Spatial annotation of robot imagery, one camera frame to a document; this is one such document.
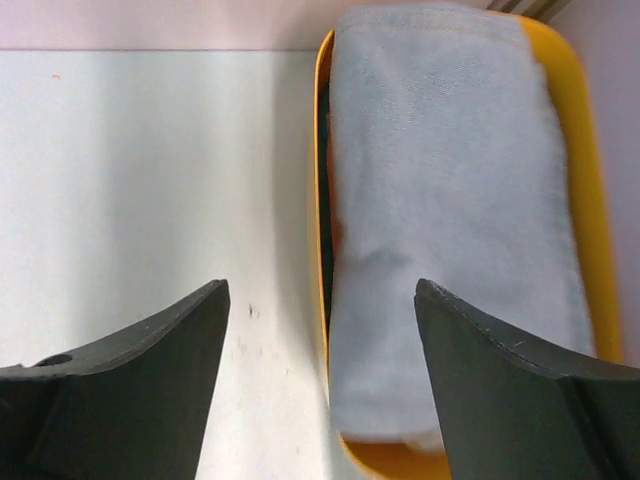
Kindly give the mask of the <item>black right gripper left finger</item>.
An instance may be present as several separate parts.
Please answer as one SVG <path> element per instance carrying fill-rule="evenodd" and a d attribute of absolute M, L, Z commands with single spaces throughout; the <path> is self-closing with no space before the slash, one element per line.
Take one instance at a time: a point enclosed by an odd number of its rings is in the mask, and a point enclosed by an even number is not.
<path fill-rule="evenodd" d="M 5 479 L 192 479 L 230 312 L 224 280 L 113 334 L 1 371 Z"/>

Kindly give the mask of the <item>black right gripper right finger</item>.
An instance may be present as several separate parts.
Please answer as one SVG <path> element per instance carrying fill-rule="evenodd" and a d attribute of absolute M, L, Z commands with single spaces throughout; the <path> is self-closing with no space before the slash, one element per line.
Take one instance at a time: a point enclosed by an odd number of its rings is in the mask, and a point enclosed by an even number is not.
<path fill-rule="evenodd" d="M 429 280 L 415 312 L 453 478 L 638 478 L 638 369 L 543 340 Z"/>

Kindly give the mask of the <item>grey garment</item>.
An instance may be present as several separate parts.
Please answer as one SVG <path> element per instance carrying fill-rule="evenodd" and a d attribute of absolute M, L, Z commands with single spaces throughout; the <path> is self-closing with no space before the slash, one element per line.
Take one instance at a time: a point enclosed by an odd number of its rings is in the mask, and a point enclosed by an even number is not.
<path fill-rule="evenodd" d="M 341 232 L 329 393 L 344 438 L 442 445 L 420 279 L 594 353 L 564 140 L 518 20 L 453 4 L 351 9 L 335 31 L 329 102 Z"/>

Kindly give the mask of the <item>yellow plastic basket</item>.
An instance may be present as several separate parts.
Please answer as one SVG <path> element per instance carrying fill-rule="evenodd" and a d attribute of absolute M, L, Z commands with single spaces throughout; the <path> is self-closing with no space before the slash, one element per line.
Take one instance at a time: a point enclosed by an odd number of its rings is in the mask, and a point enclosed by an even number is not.
<path fill-rule="evenodd" d="M 620 307 L 614 248 L 609 229 L 606 185 L 587 76 L 571 45 L 553 28 L 518 15 L 532 53 L 546 71 L 548 90 L 567 149 L 569 204 L 592 332 L 599 359 L 623 359 Z M 334 34 L 320 43 L 314 67 L 310 155 L 307 160 L 307 242 L 313 326 L 317 363 L 328 370 L 328 320 L 325 313 L 325 269 L 322 265 L 319 188 L 320 102 L 329 82 Z M 338 441 L 341 452 L 368 479 L 448 479 L 444 454 L 429 454 L 404 444 L 365 444 Z"/>

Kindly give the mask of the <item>teal garment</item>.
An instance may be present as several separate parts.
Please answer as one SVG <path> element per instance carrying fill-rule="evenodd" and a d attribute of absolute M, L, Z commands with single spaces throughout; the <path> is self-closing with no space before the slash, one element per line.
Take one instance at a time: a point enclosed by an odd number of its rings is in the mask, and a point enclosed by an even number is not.
<path fill-rule="evenodd" d="M 318 193 L 319 193 L 319 213 L 320 213 L 320 240 L 321 240 L 321 260 L 323 274 L 323 292 L 325 318 L 330 323 L 333 273 L 334 273 L 334 251 L 333 234 L 331 228 L 331 206 L 329 192 L 328 173 L 328 114 L 329 106 L 329 85 L 320 90 L 318 97 Z"/>

